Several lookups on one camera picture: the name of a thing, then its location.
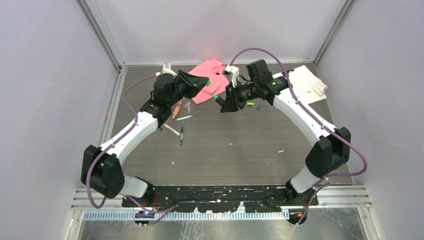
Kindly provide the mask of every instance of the pink cloth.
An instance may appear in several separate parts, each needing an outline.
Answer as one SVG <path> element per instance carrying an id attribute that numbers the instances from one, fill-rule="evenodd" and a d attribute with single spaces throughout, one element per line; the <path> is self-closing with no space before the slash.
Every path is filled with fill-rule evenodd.
<path id="1" fill-rule="evenodd" d="M 225 65 L 216 60 L 209 59 L 189 72 L 189 74 L 198 76 L 198 77 L 208 77 L 210 81 L 209 86 L 205 86 L 202 90 L 193 97 L 193 102 L 196 104 L 201 104 L 210 98 L 212 94 L 218 95 L 225 92 L 225 87 L 230 83 L 227 78 L 223 75 Z"/>

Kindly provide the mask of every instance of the concrete floor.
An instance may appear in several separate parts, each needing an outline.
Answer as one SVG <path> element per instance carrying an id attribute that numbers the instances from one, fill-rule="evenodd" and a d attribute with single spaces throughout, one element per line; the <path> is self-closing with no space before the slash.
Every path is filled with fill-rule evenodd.
<path id="1" fill-rule="evenodd" d="M 293 69 L 301 64 L 287 64 Z M 313 64 L 306 65 L 315 75 Z M 189 72 L 193 65 L 173 65 L 172 69 Z M 238 65 L 240 74 L 248 76 L 246 67 Z M 275 74 L 281 72 L 276 64 L 269 64 Z M 136 81 L 155 74 L 161 66 L 129 67 L 124 91 Z M 150 97 L 155 79 L 133 88 L 127 98 L 139 109 Z M 184 120 L 184 143 L 165 129 L 149 135 L 127 158 L 124 174 L 137 176 L 154 185 L 264 185 L 285 184 L 304 166 L 311 146 L 302 132 L 282 112 L 266 101 L 255 99 L 255 106 L 239 112 L 220 113 L 213 100 L 196 105 L 191 102 L 192 118 Z M 332 118 L 325 100 L 311 107 L 329 122 Z M 182 109 L 179 117 L 189 115 Z M 134 118 L 124 101 L 119 102 L 112 135 L 118 133 Z M 169 118 L 166 122 L 177 131 L 181 123 Z M 347 173 L 346 165 L 337 173 Z M 333 184 L 351 184 L 350 177 L 333 177 Z"/>

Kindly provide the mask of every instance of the white panel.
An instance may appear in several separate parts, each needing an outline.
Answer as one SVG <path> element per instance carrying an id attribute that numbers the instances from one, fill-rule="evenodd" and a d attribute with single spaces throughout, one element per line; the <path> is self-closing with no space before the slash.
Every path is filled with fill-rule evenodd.
<path id="1" fill-rule="evenodd" d="M 127 65 L 229 62 L 265 48 L 282 62 L 312 62 L 344 0 L 97 0 Z M 245 53 L 237 62 L 258 58 Z"/>
<path id="2" fill-rule="evenodd" d="M 116 70 L 74 0 L 0 3 L 1 239 L 64 239 Z"/>
<path id="3" fill-rule="evenodd" d="M 318 69 L 334 121 L 368 159 L 381 239 L 424 234 L 424 1 L 357 1 Z M 350 152 L 351 171 L 363 164 Z"/>

